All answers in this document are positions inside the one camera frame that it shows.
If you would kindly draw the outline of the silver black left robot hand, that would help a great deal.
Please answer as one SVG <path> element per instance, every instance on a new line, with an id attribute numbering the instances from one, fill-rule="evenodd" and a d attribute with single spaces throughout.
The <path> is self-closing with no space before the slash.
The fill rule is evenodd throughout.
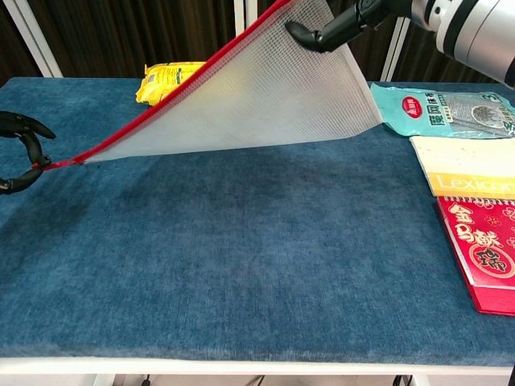
<path id="1" fill-rule="evenodd" d="M 43 168 L 52 163 L 43 153 L 37 135 L 55 139 L 56 135 L 43 123 L 21 113 L 1 111 L 1 137 L 17 138 L 27 150 L 31 169 L 15 179 L 1 179 L 1 194 L 10 195 L 26 190 L 43 173 Z"/>

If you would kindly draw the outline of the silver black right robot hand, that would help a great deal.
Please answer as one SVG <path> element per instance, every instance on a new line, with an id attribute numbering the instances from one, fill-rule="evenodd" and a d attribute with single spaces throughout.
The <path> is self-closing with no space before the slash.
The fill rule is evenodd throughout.
<path id="1" fill-rule="evenodd" d="M 448 57 L 514 87 L 513 1 L 357 1 L 319 31 L 295 21 L 286 29 L 308 51 L 331 52 L 389 14 L 435 33 L 438 51 Z"/>

